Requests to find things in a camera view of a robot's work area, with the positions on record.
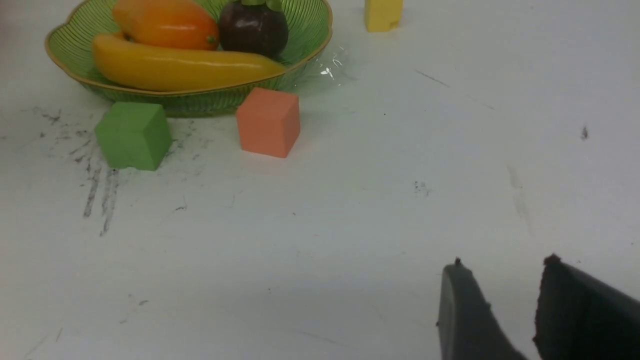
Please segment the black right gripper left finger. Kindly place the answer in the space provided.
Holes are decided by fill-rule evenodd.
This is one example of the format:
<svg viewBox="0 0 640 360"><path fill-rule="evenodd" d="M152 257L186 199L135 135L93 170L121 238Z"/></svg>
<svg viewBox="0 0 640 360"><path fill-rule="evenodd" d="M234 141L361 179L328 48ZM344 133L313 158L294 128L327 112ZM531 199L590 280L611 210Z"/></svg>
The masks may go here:
<svg viewBox="0 0 640 360"><path fill-rule="evenodd" d="M437 328L443 360L525 360L512 346L471 269L456 258L442 269Z"/></svg>

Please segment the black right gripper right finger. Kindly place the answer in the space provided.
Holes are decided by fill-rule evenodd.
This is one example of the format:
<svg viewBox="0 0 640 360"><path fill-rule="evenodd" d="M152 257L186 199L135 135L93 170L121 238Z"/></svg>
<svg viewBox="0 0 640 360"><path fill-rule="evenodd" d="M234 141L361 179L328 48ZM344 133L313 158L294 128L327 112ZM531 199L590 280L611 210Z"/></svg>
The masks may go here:
<svg viewBox="0 0 640 360"><path fill-rule="evenodd" d="M566 264L544 260L533 342L543 360L637 360L640 303Z"/></svg>

